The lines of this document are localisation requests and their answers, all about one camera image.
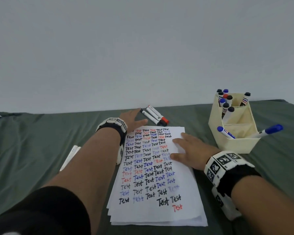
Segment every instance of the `white wall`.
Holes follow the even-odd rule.
[[[294,103],[294,0],[0,0],[0,111]]]

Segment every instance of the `green bedsheet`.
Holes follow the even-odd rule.
[[[257,128],[282,124],[284,131],[262,138],[250,154],[243,155],[263,177],[294,198],[294,105],[285,101],[251,102]],[[216,145],[208,127],[211,104],[159,107],[169,126]],[[5,113],[0,115],[0,213],[40,188],[55,176],[73,145],[82,146],[97,125],[123,110],[64,114]],[[106,203],[118,166],[110,183]],[[112,226],[106,203],[98,234],[251,234],[243,218],[229,222],[211,193],[212,184],[195,171],[208,219],[208,227]]]

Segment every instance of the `pen holder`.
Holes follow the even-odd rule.
[[[218,98],[215,96],[209,117],[208,125],[213,134],[216,143],[222,151],[234,151],[236,153],[250,153],[259,138],[245,138],[251,134],[257,133],[257,127],[249,102],[246,106],[239,106],[243,100],[244,94],[233,93],[232,106],[234,112],[231,114],[226,124],[222,123],[222,107],[219,106]],[[222,126],[228,130],[236,139],[229,139],[221,134],[217,127]]]

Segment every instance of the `wrist tracker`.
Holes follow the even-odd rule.
[[[125,121],[120,118],[107,118],[98,125],[96,132],[102,128],[107,128],[107,127],[117,130],[121,137],[120,148],[118,151],[118,158],[117,158],[117,165],[119,165],[121,163],[121,159],[123,156],[125,137],[127,134],[128,127]]]
[[[232,151],[223,151],[213,155],[205,166],[204,173],[214,185],[212,194],[229,220],[241,216],[231,200],[235,184],[245,176],[260,174],[255,166]]]

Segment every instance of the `sleeve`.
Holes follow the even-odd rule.
[[[71,191],[48,186],[38,189],[0,215],[2,234],[90,234],[90,220]]]

